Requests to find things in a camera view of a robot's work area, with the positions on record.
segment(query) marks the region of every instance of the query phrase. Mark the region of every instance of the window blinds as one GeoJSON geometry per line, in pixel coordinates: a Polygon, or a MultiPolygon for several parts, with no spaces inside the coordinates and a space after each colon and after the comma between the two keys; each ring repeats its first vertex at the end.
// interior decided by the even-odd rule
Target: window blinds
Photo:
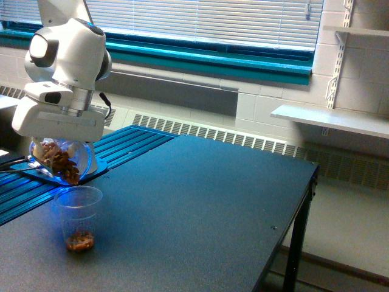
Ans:
{"type": "MultiPolygon", "coordinates": [[[[323,0],[86,2],[95,24],[106,32],[311,51],[323,6],[323,0]]],[[[0,0],[0,5],[2,20],[40,22],[36,0],[0,0]]]]}

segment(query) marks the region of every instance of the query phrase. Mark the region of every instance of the table leg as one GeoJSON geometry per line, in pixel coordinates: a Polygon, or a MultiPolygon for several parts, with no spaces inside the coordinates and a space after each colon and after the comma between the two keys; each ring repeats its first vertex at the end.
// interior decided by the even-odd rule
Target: table leg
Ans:
{"type": "Polygon", "coordinates": [[[287,258],[286,272],[284,278],[283,291],[294,292],[297,280],[298,264],[303,250],[306,223],[308,220],[309,207],[311,206],[312,196],[314,194],[315,179],[312,179],[308,194],[294,220],[291,246],[287,258]]]}

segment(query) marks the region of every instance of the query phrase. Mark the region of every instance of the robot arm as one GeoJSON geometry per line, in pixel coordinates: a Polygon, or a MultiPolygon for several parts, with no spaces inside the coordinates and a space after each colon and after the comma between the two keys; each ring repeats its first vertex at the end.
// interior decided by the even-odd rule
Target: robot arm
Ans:
{"type": "Polygon", "coordinates": [[[13,129],[22,136],[97,141],[104,115],[89,108],[95,81],[108,76],[105,34],[84,0],[38,1],[42,23],[26,55],[26,84],[13,129]]]}

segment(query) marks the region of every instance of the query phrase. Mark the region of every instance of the shelf bracket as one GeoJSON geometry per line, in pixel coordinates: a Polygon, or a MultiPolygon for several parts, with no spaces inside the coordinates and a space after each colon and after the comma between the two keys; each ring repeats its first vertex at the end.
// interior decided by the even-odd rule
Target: shelf bracket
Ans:
{"type": "Polygon", "coordinates": [[[343,6],[346,8],[347,11],[351,11],[353,9],[353,0],[344,0],[343,6]]]}
{"type": "Polygon", "coordinates": [[[342,46],[344,46],[346,44],[346,42],[347,42],[347,35],[348,35],[348,33],[346,33],[346,32],[335,32],[335,34],[336,34],[336,37],[338,38],[340,44],[342,46]]]}
{"type": "MultiPolygon", "coordinates": [[[[343,27],[350,27],[351,15],[353,14],[354,0],[344,0],[343,5],[346,8],[345,19],[343,21],[343,27]]],[[[346,43],[348,33],[336,32],[336,37],[339,40],[339,51],[335,63],[335,70],[332,79],[327,84],[326,100],[327,108],[333,109],[335,107],[335,99],[340,81],[340,72],[343,65],[343,57],[345,54],[346,43]]],[[[322,129],[322,135],[327,136],[329,132],[328,128],[322,129]]]]}

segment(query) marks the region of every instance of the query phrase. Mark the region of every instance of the teal window frame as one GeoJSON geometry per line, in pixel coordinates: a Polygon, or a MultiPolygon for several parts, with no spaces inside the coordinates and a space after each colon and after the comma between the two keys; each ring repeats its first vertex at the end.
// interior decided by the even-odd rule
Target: teal window frame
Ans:
{"type": "MultiPolygon", "coordinates": [[[[41,26],[3,21],[0,45],[27,49],[33,34],[41,26]]],[[[244,79],[309,85],[313,52],[262,49],[248,52],[244,48],[196,44],[182,41],[154,40],[114,33],[106,34],[106,47],[114,60],[162,66],[204,74],[244,79]]]]}

